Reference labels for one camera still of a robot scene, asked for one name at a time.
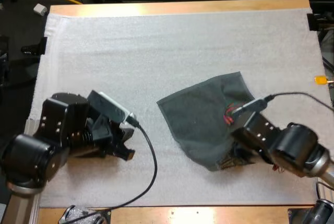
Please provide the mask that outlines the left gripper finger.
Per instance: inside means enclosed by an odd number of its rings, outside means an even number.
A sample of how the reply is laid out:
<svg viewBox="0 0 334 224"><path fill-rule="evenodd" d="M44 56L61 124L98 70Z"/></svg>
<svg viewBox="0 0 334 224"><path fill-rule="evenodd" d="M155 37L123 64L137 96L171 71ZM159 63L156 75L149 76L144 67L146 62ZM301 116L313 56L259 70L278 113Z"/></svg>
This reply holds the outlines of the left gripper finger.
<svg viewBox="0 0 334 224"><path fill-rule="evenodd" d="M113 143L113 156L129 161L133 158L135 150L126 147L123 140Z"/></svg>
<svg viewBox="0 0 334 224"><path fill-rule="evenodd" d="M133 128L121 128L122 131L122 141L127 141L132 138L134 134Z"/></svg>

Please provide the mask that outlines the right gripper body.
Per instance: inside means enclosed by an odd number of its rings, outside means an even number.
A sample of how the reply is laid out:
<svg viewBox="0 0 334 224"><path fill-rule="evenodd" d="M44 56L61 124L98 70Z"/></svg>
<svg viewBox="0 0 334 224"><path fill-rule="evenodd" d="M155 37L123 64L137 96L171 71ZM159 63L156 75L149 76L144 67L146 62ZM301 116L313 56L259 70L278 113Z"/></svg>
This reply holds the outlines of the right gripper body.
<svg viewBox="0 0 334 224"><path fill-rule="evenodd" d="M237 154L250 162L273 162L269 149L280 133L280 128L258 112L242 114L231 131Z"/></svg>

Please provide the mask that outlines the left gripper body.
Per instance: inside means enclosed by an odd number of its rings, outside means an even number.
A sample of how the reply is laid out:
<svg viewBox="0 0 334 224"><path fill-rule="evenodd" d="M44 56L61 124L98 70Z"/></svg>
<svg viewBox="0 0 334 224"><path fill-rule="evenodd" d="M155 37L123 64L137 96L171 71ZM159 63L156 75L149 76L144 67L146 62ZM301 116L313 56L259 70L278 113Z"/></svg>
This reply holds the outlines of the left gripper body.
<svg viewBox="0 0 334 224"><path fill-rule="evenodd" d="M69 139L72 157L125 156L123 137L125 131L118 123L100 115L96 119L88 118L83 131Z"/></svg>

